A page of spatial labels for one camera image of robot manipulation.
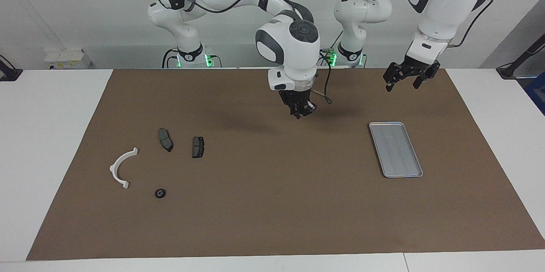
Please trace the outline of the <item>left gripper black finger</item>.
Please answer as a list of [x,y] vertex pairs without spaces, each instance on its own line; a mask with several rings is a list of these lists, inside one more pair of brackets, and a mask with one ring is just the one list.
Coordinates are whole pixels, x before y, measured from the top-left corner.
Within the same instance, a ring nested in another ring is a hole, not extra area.
[[419,74],[417,75],[417,77],[415,78],[413,82],[413,88],[419,89],[421,84],[423,84],[423,82],[425,82],[428,79],[434,78],[434,76],[436,76],[436,73],[438,72],[440,67],[441,67],[440,62],[435,61],[428,68],[419,71]]
[[390,64],[383,74],[383,79],[386,83],[385,89],[387,92],[391,92],[394,88],[394,85],[397,82],[403,80],[405,76],[403,75],[403,65],[400,64]]

